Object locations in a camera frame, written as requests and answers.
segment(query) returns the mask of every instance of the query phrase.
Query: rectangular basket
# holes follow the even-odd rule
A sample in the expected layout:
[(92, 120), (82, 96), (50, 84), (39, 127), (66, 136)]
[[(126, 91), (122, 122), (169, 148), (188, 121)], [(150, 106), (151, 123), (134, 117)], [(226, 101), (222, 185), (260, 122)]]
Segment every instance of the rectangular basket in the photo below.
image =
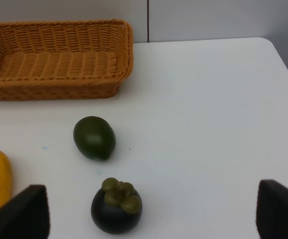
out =
[(108, 98), (132, 68), (123, 20), (0, 23), (0, 101)]

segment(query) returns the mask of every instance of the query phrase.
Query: white table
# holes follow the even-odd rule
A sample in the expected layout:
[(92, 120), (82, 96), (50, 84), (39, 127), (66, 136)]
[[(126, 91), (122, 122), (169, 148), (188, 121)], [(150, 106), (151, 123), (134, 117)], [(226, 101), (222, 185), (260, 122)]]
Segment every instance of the white table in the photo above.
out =
[[(0, 102), (0, 150), (15, 194), (45, 184), (50, 239), (258, 239), (259, 181), (288, 187), (288, 70), (261, 38), (134, 45), (134, 71), (107, 100)], [(75, 124), (99, 116), (117, 147), (85, 159)], [(92, 222), (101, 183), (143, 199), (139, 225), (111, 236)]]

